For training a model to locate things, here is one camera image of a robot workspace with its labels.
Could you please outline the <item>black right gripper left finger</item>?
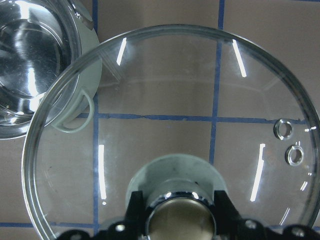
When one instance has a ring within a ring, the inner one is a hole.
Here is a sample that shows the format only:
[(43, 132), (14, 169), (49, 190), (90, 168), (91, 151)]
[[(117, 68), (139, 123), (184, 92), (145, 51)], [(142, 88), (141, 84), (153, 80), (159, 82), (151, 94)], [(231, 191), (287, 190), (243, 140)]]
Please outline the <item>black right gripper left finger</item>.
[(133, 191), (125, 214), (99, 232), (102, 240), (138, 240), (142, 235), (145, 201), (143, 191)]

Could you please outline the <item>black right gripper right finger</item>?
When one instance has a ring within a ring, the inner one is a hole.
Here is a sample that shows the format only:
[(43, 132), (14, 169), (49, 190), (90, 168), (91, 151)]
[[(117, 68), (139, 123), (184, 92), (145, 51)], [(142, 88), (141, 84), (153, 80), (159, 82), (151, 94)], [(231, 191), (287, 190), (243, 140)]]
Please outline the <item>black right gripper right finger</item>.
[(247, 224), (250, 218), (244, 218), (236, 209), (224, 190), (214, 191), (213, 215), (216, 232), (222, 240), (252, 240), (253, 229)]

